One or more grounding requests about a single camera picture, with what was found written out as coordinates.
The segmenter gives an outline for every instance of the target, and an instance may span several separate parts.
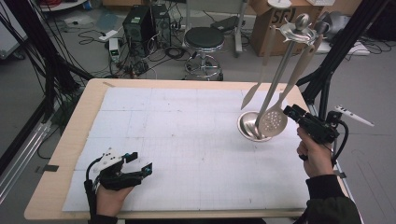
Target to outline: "white power adapter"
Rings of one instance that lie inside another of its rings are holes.
[[[119,40],[117,38],[108,40],[108,52],[113,62],[117,63],[120,60]]]

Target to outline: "person's right hand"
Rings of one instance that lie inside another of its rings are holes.
[[[297,129],[297,134],[301,138],[300,145],[297,147],[299,155],[308,156],[304,161],[304,168],[309,177],[318,175],[333,175],[332,169],[332,148],[331,144],[326,146],[316,143],[303,128]]]

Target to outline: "table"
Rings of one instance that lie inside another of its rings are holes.
[[[59,165],[56,173],[43,174],[25,217],[32,220],[48,219],[89,219],[88,212],[63,212],[63,205],[73,175],[76,162],[84,148],[89,130],[108,88],[160,88],[160,89],[208,89],[208,90],[244,90],[253,83],[247,82],[206,82],[181,80],[125,80],[125,79],[93,79],[83,92],[75,112],[70,119],[49,164]],[[264,83],[260,90],[268,90],[270,84]],[[277,91],[282,91],[285,84],[279,84]],[[304,100],[297,87],[287,97],[289,104],[297,104],[306,109]],[[224,211],[161,211],[161,212],[123,212],[120,218],[198,218],[198,217],[297,217],[302,208],[281,210],[224,210]]]

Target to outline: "person's arm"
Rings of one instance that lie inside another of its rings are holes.
[[[92,217],[91,224],[116,224],[116,215],[132,189],[111,190],[99,186],[96,191],[96,215]]]
[[[330,144],[318,145],[302,128],[298,128],[297,133],[302,139],[297,153],[308,156],[304,168],[310,177],[306,180],[310,200],[303,216],[295,223],[361,223],[356,204],[346,197],[333,173]]]

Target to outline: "person's left hand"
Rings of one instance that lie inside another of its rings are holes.
[[[115,217],[121,210],[123,202],[134,187],[112,190],[99,186],[96,191],[96,214]]]

